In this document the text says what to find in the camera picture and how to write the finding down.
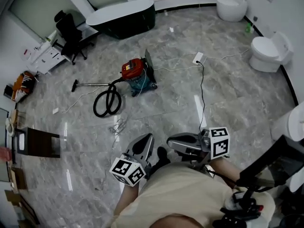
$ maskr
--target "beige shirt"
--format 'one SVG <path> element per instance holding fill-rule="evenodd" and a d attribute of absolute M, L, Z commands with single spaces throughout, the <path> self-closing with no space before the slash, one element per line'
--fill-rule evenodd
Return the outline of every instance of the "beige shirt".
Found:
<path fill-rule="evenodd" d="M 172 215 L 193 218 L 204 228 L 223 217 L 219 210 L 233 190 L 224 183 L 182 163 L 171 163 L 157 170 L 141 190 L 138 198 L 112 220 L 111 228 L 148 228 L 157 220 Z M 275 210 L 268 193 L 255 193 L 257 204 L 264 205 L 262 215 L 255 221 L 267 227 Z"/>

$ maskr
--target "red object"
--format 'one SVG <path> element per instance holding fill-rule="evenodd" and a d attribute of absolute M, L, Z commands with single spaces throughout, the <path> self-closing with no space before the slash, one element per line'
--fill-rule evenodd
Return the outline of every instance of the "red object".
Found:
<path fill-rule="evenodd" d="M 144 63 L 139 58 L 132 59 L 122 67 L 123 79 L 132 79 L 139 77 L 144 69 Z"/>
<path fill-rule="evenodd" d="M 0 160 L 4 162 L 11 161 L 11 151 L 9 148 L 0 147 Z"/>

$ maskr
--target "toilet lid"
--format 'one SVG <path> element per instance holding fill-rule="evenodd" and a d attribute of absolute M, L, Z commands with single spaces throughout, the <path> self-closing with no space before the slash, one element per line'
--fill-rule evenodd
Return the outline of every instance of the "toilet lid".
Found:
<path fill-rule="evenodd" d="M 237 6 L 238 3 L 234 0 L 218 0 L 219 3 L 222 3 L 224 5 L 230 5 L 230 6 Z"/>
<path fill-rule="evenodd" d="M 261 55 L 269 58 L 276 58 L 279 52 L 273 42 L 266 37 L 255 37 L 252 41 L 252 46 Z"/>

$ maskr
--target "person's arm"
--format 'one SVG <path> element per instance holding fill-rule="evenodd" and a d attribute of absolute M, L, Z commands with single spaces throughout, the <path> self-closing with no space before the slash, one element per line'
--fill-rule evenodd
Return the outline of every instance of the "person's arm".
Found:
<path fill-rule="evenodd" d="M 228 177 L 234 182 L 236 182 L 239 179 L 239 174 L 241 170 L 222 157 L 213 159 L 210 162 L 210 166 L 214 169 L 216 173 Z M 227 181 L 226 179 L 223 180 L 229 187 L 233 188 L 235 186 L 234 183 Z"/>
<path fill-rule="evenodd" d="M 119 215 L 129 204 L 134 202 L 134 200 L 138 197 L 138 188 L 139 183 L 137 183 L 134 187 L 130 187 L 125 185 L 123 188 L 123 193 L 120 196 L 118 204 L 114 210 L 114 215 Z"/>

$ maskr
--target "black baseboard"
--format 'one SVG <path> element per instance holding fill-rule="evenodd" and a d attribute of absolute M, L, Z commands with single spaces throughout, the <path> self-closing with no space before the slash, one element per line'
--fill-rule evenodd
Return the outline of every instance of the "black baseboard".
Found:
<path fill-rule="evenodd" d="M 157 10 L 156 13 L 163 13 L 165 11 L 173 11 L 173 10 L 183 10 L 183 9 L 189 9 L 189 8 L 200 8 L 200 7 L 215 7 L 216 3 L 201 3 L 201 4 L 191 4 L 191 5 L 184 5 L 184 6 L 178 6 L 173 8 L 167 8 L 167 9 L 161 9 Z"/>
<path fill-rule="evenodd" d="M 252 22 L 250 21 L 250 19 L 249 19 L 247 16 L 245 16 L 244 19 L 245 19 L 248 23 L 250 23 L 251 26 L 252 26 Z M 253 28 L 255 29 L 256 33 L 257 33 L 259 36 L 263 36 L 263 34 L 261 33 L 261 31 L 259 31 L 258 28 L 257 28 L 255 25 L 253 26 Z M 287 82 L 287 84 L 288 84 L 290 93 L 291 93 L 291 95 L 292 95 L 292 97 L 293 97 L 293 100 L 294 100 L 294 104 L 297 106 L 297 105 L 299 105 L 299 102 L 298 102 L 298 99 L 296 98 L 295 90 L 294 90 L 293 85 L 291 84 L 290 78 L 288 77 L 288 74 L 287 74 L 287 72 L 286 72 L 286 70 L 285 70 L 285 68 L 284 68 L 283 65 L 280 66 L 280 69 L 282 70 L 282 73 L 283 73 L 283 75 L 284 75 L 284 77 L 285 77 L 285 80 L 286 80 L 286 82 Z"/>

